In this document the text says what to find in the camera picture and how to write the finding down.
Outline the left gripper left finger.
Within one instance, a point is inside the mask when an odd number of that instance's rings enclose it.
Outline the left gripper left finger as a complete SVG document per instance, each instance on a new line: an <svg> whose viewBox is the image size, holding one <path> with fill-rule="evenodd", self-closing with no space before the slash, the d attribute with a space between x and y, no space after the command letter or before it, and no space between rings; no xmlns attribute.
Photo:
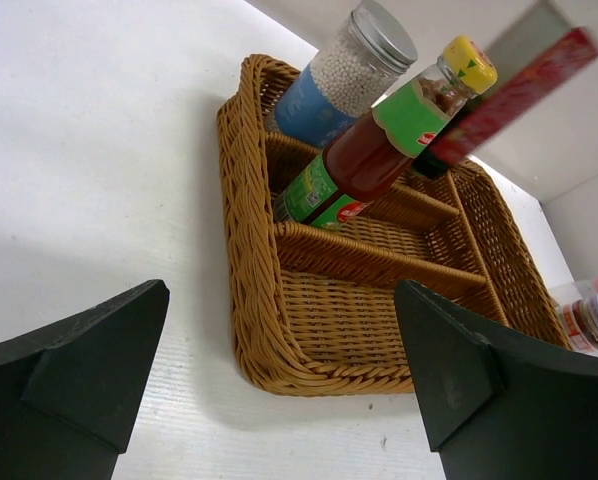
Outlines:
<svg viewBox="0 0 598 480"><path fill-rule="evenodd" d="M150 280L0 342L0 479L109 479L127 451L170 292Z"/></svg>

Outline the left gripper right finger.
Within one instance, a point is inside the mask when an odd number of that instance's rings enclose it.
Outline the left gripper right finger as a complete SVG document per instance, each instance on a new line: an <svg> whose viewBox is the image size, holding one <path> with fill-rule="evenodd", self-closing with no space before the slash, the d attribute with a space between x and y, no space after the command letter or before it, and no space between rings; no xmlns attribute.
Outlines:
<svg viewBox="0 0 598 480"><path fill-rule="evenodd" d="M598 479L598 358L400 282L394 302L431 451L449 479Z"/></svg>

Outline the small jar white lid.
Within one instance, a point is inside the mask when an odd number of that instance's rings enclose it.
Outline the small jar white lid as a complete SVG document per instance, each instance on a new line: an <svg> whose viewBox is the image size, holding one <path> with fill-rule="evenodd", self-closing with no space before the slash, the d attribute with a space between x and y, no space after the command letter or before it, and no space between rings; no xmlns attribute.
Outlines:
<svg viewBox="0 0 598 480"><path fill-rule="evenodd" d="M598 352L598 293L561 305L556 313L575 351Z"/></svg>

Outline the red sauce bottle yellow cap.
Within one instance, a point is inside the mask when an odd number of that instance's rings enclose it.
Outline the red sauce bottle yellow cap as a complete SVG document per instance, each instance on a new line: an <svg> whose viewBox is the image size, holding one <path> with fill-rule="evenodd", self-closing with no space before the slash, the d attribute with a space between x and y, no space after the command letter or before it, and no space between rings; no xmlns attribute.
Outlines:
<svg viewBox="0 0 598 480"><path fill-rule="evenodd" d="M274 218L336 230L385 195L465 103L498 79L488 56L455 37L429 65L330 142L276 197Z"/></svg>

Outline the tall bottle black cap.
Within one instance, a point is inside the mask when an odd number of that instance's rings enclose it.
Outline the tall bottle black cap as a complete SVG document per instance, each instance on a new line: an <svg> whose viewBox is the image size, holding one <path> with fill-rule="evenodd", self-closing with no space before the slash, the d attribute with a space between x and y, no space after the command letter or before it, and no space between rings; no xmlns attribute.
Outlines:
<svg viewBox="0 0 598 480"><path fill-rule="evenodd" d="M412 162L412 169L429 179L445 175L597 58L598 44L588 31L571 29L494 94L466 105Z"/></svg>

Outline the jar with white beads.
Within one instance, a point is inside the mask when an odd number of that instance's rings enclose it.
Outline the jar with white beads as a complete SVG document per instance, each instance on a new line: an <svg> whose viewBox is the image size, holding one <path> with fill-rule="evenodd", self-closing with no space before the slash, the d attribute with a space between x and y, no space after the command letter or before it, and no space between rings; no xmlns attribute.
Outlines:
<svg viewBox="0 0 598 480"><path fill-rule="evenodd" d="M281 95L264 126L323 148L417 59L417 49L398 20L379 3L362 1Z"/></svg>

